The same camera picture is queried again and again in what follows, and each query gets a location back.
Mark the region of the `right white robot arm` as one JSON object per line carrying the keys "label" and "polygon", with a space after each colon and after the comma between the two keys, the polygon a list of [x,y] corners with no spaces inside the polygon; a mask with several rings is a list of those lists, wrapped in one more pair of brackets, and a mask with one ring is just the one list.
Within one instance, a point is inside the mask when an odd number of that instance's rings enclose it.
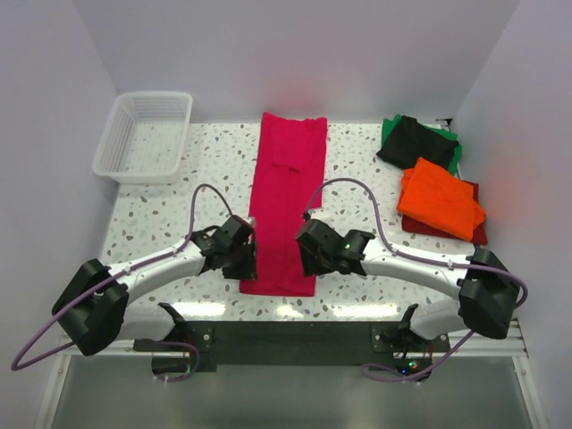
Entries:
{"label": "right white robot arm", "polygon": [[309,219],[296,234],[306,276],[327,273],[381,276],[410,282],[443,294],[440,301],[414,304],[398,329],[400,345],[420,350],[429,340],[468,329],[485,338],[508,336],[523,288],[515,275],[487,249],[471,256],[423,250],[406,253],[371,232],[340,235],[326,223]]}

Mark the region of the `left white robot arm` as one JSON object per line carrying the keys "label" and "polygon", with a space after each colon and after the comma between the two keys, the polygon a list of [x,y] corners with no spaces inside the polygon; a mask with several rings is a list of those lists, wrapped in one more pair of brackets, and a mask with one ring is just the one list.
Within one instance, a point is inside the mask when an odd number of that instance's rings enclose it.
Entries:
{"label": "left white robot arm", "polygon": [[154,340],[176,350],[185,340],[181,316],[168,305],[150,312],[136,309],[134,301],[171,282],[216,270],[226,279],[255,279],[255,224],[234,214],[147,257],[111,265],[91,259],[74,274],[52,314],[85,356],[118,340]]}

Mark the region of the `crimson pink t shirt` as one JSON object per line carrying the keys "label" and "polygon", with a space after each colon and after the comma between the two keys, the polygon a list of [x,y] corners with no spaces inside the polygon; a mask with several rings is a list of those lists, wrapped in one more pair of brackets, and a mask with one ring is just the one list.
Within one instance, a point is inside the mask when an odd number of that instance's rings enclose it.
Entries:
{"label": "crimson pink t shirt", "polygon": [[294,120],[263,113],[249,204],[256,221],[257,278],[240,282],[241,293],[315,295],[316,279],[304,275],[295,236],[324,181],[327,131],[324,117]]}

